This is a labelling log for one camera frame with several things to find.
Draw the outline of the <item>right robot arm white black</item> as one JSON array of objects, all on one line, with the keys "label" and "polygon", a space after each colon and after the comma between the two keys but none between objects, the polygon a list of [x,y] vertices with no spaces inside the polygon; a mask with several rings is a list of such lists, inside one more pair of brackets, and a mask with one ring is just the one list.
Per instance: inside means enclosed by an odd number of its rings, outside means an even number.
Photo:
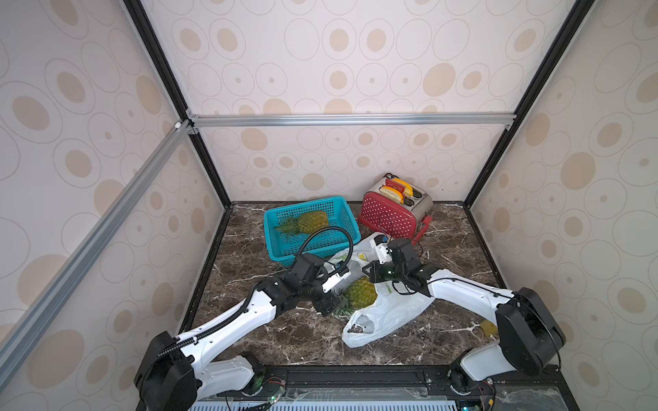
[{"label": "right robot arm white black", "polygon": [[487,286],[424,263],[409,239],[374,234],[355,250],[373,283],[389,283],[404,297],[451,302],[496,326],[496,342],[465,351],[451,364],[447,377],[456,394],[466,396],[502,373],[534,377],[551,361],[560,361],[565,334],[533,289]]}]

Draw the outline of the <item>small pineapple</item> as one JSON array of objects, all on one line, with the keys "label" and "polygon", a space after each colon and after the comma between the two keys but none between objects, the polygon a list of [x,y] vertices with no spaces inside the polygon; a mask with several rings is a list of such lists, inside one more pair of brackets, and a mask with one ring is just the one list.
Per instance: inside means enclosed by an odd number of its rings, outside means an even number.
[{"label": "small pineapple", "polygon": [[286,236],[313,235],[316,231],[329,226],[327,213],[316,210],[305,212],[297,217],[290,217],[276,231]]}]

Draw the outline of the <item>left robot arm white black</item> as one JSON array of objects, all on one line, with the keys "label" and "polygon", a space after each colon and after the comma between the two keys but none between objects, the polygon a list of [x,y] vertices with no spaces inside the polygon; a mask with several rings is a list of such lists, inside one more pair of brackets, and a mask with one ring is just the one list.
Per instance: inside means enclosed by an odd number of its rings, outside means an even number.
[{"label": "left robot arm white black", "polygon": [[257,390],[263,370],[248,354],[214,361],[232,344],[301,302],[327,316],[340,305],[334,289],[350,275],[349,256],[334,263],[303,253],[284,273],[258,282],[247,297],[215,319],[173,337],[161,332],[147,347],[134,378],[146,410],[188,410],[203,398]]}]

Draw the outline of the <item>white plastic bag lemon print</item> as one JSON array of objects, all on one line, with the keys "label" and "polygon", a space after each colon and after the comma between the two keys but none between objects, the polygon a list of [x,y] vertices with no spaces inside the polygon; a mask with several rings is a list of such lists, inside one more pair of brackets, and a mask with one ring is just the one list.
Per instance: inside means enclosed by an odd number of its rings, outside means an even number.
[{"label": "white plastic bag lemon print", "polygon": [[[351,271],[347,284],[334,292],[335,294],[341,295],[351,283],[360,277],[366,277],[363,267],[378,260],[370,243],[377,237],[387,240],[382,233],[375,232],[356,244],[352,253],[346,248],[325,263],[327,269],[345,263]],[[391,281],[374,285],[378,294],[375,304],[356,311],[344,326],[342,340],[352,349],[394,333],[422,314],[434,301],[428,296],[404,290],[401,284],[394,284]]]}]

